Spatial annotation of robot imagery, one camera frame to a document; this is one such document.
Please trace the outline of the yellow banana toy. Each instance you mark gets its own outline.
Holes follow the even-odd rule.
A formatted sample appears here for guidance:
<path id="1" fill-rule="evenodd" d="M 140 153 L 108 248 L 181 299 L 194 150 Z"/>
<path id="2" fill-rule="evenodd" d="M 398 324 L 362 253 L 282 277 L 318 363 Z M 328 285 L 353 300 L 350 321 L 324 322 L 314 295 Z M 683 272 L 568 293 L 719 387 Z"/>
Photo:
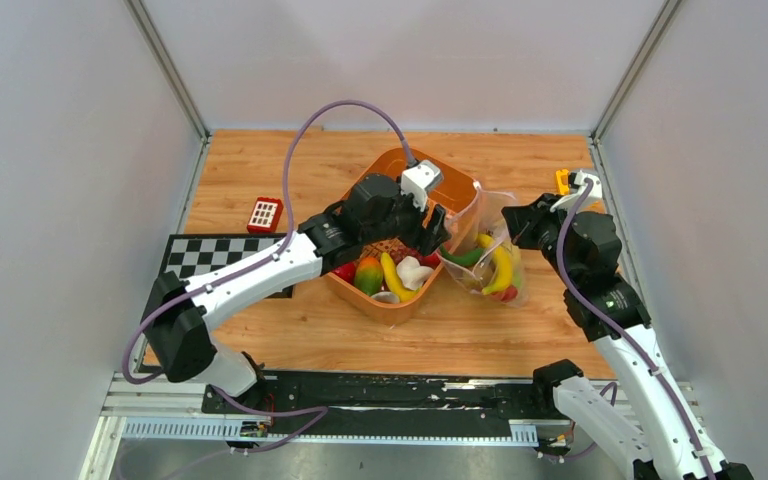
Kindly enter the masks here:
<path id="1" fill-rule="evenodd" d="M 513 264 L 504 242 L 496 242 L 491 236 L 479 233 L 477 235 L 478 246 L 486 252 L 490 252 L 492 263 L 495 266 L 494 276 L 489 284 L 481 290 L 483 295 L 504 293 L 513 282 Z"/>

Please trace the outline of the green cucumber toy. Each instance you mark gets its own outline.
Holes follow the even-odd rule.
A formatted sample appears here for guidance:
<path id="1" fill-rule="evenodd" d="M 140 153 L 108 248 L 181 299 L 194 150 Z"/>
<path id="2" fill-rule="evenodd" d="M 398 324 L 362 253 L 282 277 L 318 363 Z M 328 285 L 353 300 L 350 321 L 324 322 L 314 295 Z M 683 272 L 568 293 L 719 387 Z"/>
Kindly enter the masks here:
<path id="1" fill-rule="evenodd" d="M 481 247 L 473 248 L 466 253 L 453 254 L 445 246 L 439 248 L 441 258 L 447 263 L 462 268 L 472 268 L 484 257 L 485 250 Z"/>

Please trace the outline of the clear zip top bag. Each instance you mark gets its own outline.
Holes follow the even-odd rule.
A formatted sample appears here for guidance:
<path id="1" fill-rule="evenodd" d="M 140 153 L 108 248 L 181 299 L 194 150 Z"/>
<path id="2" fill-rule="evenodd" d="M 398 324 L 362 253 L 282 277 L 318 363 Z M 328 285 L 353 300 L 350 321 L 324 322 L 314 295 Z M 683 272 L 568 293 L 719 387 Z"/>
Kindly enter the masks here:
<path id="1" fill-rule="evenodd" d="M 489 301 L 496 302 L 512 308 L 524 306 L 529 294 L 526 289 L 526 268 L 520 249 L 511 243 L 505 220 L 501 209 L 506 206 L 517 206 L 518 198 L 511 192 L 485 189 L 480 182 L 475 181 L 476 196 L 473 202 L 463 211 L 453 217 L 446 218 L 446 228 L 451 234 L 450 240 L 443 244 L 451 253 L 462 254 L 478 248 L 477 235 L 484 233 L 491 236 L 496 242 L 504 242 L 513 264 L 513 282 L 518 289 L 518 296 L 509 303 L 501 303 L 483 295 L 481 290 L 489 284 L 495 273 L 490 252 L 484 253 L 484 257 L 472 268 L 462 268 L 447 264 L 443 259 L 444 269 L 453 280 L 463 287 L 468 293 L 479 295 Z"/>

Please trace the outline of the red orange peach toy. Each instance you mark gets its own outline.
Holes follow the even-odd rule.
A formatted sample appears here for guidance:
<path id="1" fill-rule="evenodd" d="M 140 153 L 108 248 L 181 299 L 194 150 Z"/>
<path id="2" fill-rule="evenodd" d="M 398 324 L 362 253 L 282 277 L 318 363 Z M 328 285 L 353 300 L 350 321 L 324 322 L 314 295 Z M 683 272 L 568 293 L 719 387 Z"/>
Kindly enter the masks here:
<path id="1" fill-rule="evenodd" d="M 518 289 L 514 285 L 508 286 L 504 291 L 499 291 L 490 295 L 490 297 L 501 303 L 509 303 L 518 296 Z"/>

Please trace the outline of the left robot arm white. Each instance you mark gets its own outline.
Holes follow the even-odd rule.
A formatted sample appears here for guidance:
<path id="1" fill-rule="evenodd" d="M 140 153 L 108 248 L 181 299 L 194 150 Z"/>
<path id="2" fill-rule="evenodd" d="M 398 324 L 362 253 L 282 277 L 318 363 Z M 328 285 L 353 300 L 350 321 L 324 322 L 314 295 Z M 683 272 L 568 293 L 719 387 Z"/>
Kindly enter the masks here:
<path id="1" fill-rule="evenodd" d="M 369 174 L 346 199 L 302 222 L 280 243 L 188 279 L 160 274 L 141 325 L 162 374 L 173 383 L 212 384 L 239 411 L 258 411 L 267 389 L 254 361 L 222 346 L 213 330 L 276 292 L 355 262 L 368 245 L 398 239 L 423 255 L 432 253 L 450 238 L 444 208 L 429 204 L 442 180 L 428 162 L 396 179 Z"/>

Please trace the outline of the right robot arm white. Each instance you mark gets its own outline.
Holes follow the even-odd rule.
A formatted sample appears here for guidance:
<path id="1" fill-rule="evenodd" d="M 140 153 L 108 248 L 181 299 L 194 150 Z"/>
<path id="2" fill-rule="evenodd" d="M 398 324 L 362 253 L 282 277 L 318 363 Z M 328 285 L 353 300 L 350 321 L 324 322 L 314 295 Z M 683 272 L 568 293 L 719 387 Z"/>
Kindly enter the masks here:
<path id="1" fill-rule="evenodd" d="M 531 403 L 582 427 L 628 479 L 749 479 L 693 415 L 664 361 L 651 317 L 619 272 L 622 242 L 612 216 L 581 203 L 555 208 L 555 194 L 501 213 L 515 246 L 542 254 L 563 281 L 564 303 L 616 374 L 636 416 L 630 422 L 568 359 L 533 373 Z"/>

